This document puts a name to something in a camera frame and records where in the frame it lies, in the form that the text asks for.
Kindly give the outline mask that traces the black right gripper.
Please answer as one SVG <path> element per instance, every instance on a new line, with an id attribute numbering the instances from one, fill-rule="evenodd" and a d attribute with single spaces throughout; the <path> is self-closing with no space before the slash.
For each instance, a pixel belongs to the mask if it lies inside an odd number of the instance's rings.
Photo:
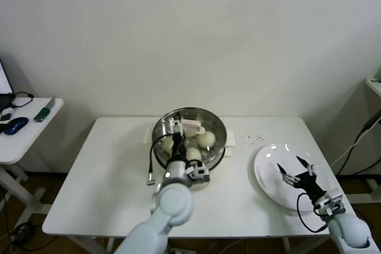
<path id="1" fill-rule="evenodd" d="M 326 193 L 316 182 L 317 176 L 313 164 L 309 164 L 306 160 L 297 156 L 297 160 L 308 170 L 308 172 L 300 173 L 297 176 L 289 175 L 285 169 L 277 164 L 282 175 L 282 180 L 286 184 L 294 184 L 294 188 L 302 189 L 310 198 L 311 203 L 316 203 Z"/>

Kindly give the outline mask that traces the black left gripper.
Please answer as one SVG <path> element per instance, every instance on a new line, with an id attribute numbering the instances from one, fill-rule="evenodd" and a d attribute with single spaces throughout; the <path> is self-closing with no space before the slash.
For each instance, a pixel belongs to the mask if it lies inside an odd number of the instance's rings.
<path id="1" fill-rule="evenodd" d="M 171 148 L 170 162 L 182 161 L 186 162 L 185 137 L 183 134 L 182 117 L 179 112 L 176 113 L 176 122 L 171 123 L 171 134 L 173 146 Z"/>

